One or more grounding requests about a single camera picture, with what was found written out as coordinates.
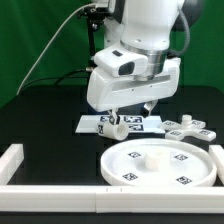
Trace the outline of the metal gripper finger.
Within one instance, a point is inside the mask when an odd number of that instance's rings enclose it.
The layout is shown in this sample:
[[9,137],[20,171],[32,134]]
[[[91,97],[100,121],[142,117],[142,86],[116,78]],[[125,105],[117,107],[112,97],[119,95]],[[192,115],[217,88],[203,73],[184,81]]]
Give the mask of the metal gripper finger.
[[157,105],[158,101],[154,100],[154,101],[148,101],[144,104],[144,116],[148,117],[151,115],[152,110],[154,109],[154,107]]
[[108,111],[109,113],[109,122],[112,125],[118,125],[120,123],[120,116],[117,114],[116,109],[112,109]]

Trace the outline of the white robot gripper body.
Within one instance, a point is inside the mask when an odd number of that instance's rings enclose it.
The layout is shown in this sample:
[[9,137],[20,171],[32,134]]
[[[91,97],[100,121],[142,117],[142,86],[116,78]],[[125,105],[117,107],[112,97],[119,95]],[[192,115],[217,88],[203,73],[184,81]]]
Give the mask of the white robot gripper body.
[[134,76],[112,77],[101,68],[93,70],[87,102],[97,112],[119,109],[173,96],[177,90],[180,58],[167,59],[163,71],[147,81]]

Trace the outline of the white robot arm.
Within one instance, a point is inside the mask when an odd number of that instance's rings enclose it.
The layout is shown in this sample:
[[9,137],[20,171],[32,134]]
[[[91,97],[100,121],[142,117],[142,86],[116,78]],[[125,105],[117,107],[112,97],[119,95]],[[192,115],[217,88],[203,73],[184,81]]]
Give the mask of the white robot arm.
[[176,92],[180,56],[203,0],[116,0],[109,6],[105,48],[94,55],[87,101],[118,125],[120,108],[142,103],[147,116]]

